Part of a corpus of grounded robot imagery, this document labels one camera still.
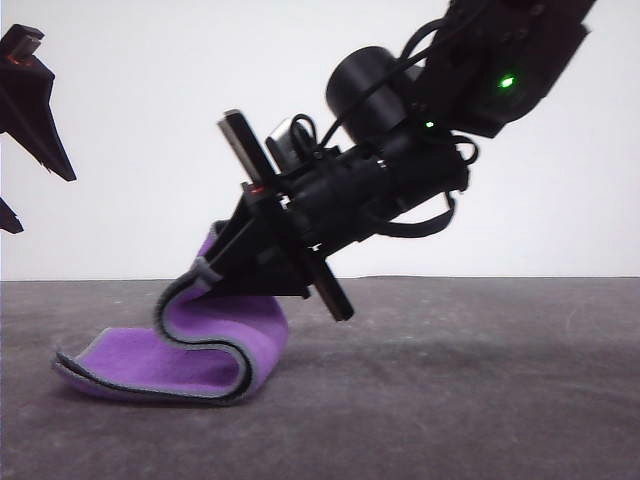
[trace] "gray carpet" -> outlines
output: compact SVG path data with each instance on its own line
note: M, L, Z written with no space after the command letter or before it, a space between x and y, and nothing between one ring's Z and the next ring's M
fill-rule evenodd
M233 408L83 397L49 368L167 282L2 285L3 479L640 479L640 279L345 281Z

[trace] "purple cloth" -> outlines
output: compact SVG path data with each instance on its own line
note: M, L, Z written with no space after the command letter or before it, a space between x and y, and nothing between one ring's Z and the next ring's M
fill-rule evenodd
M214 241L212 229L198 255ZM110 400L231 404L254 393L286 345L284 314L273 297L216 297L197 265L161 296L155 331L107 329L75 358L59 352L54 369Z

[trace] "cable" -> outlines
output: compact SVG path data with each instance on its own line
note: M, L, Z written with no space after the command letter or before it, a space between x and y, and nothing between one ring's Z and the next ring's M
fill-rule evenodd
M433 145L471 145L473 147L473 153L467 159L464 159L464 163L469 165L473 165L480 157L480 147L476 142L471 140L469 137L465 137L464 135L453 135L445 138L437 138L437 137L423 137L425 142L433 144Z
M442 27L446 26L446 24L447 20L445 18L440 18L420 27L420 29L413 34L405 45L404 50L402 50L402 54L400 55L400 60L407 60L422 40L427 38L436 30L440 30Z
M446 43L448 43L453 38L455 38L460 32L462 32L469 25L471 25L482 13L484 13L484 11L486 10L486 8L489 6L490 3L491 3L491 0L485 0L485 2L476 11L476 13L471 15L458 28L452 30L451 33L449 33L448 35L444 35L442 39L440 39L437 43L432 43L427 48L420 51L413 57L407 60L401 61L395 67L393 67L389 71L389 73L387 73L384 77L382 77L380 80L378 80L373 85L371 85L368 89L366 89L364 93L362 93L362 95L356 101L354 101L351 105L349 105L349 107L347 107L347 109L344 112L342 112L342 114L340 114L340 116L336 119L336 121L333 122L333 125L331 125L331 128L329 128L324 138L320 142L319 146L321 148L325 148L329 143L329 141L331 140L331 137L333 137L333 135L338 131L340 126L345 122L345 120L349 118L356 111L356 109L360 107L371 95L373 95L376 91L378 91L381 87L383 87L391 78L393 78L395 75L397 75L400 72L404 72L409 67L412 67L413 65L418 63L420 60L427 58L427 56L431 52L433 52L434 50L437 50L438 48L443 47Z
M380 218L375 217L368 211L363 212L363 220L373 229L378 235L384 235L386 237L393 238L424 238L436 233L442 232L449 226L453 216L456 212L456 201L451 196L451 192L443 192L447 199L447 205L449 210L445 213L438 215L420 223L395 223L386 222Z
M314 148L318 145L318 130L316 129L316 124L313 119L309 115L305 115L304 113L299 113L291 120L291 125L289 126L289 136L291 137L293 148L296 150L300 158L304 158L307 156L307 152L305 151L306 149L304 145L302 145L300 141L300 134L297 130L298 124L301 120L307 122L311 127L311 138L313 139Z

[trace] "white wall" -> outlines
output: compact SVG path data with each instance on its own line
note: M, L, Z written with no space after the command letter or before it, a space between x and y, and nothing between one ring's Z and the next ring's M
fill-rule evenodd
M48 175L3 136L3 195L26 228L3 234L4 279L179 275L245 179L221 113L241 108L263 138L301 111L324 131L338 62L370 44L399 53L447 3L4 0L5 30L47 34L39 56L58 77L52 105L79 177ZM336 273L639 275L639 16L635 0L599 1L551 97L481 141L449 230L355 245Z

